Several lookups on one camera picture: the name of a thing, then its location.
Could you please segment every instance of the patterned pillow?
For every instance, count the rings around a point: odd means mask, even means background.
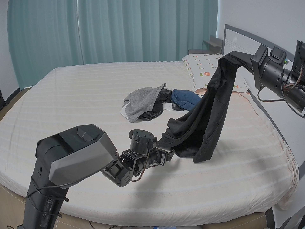
[[[194,91],[207,88],[208,82],[215,73],[218,67],[218,60],[221,57],[222,54],[189,54],[182,58],[189,73]],[[245,93],[248,88],[246,80],[237,72],[233,91]]]

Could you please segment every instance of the white bed sheet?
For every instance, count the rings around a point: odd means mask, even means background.
[[[158,138],[169,118],[130,123],[120,113],[135,89],[167,86],[192,90],[183,62],[106,63],[56,68],[30,89],[0,122],[0,183],[25,196],[37,141],[76,125],[95,124],[121,153],[129,130]],[[248,94],[233,93],[211,160],[194,164],[176,155],[148,169],[139,182],[117,187],[101,173],[71,187],[61,212],[124,226],[191,226],[287,208],[299,180],[296,161],[270,120]]]

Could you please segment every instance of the blue sweater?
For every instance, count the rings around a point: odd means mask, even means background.
[[[174,89],[170,99],[181,108],[191,110],[201,98],[192,91]]]

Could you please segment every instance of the gray cloth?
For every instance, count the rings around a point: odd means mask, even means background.
[[[126,106],[125,113],[129,122],[135,122],[141,114],[152,111],[153,105],[162,88],[166,87],[166,83],[157,88],[144,87],[133,91],[124,98],[123,107]]]

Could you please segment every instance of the barcode label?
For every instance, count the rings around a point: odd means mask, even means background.
[[[163,153],[162,154],[162,158],[161,158],[161,165],[162,166],[164,165],[164,161],[165,161],[165,154]]]

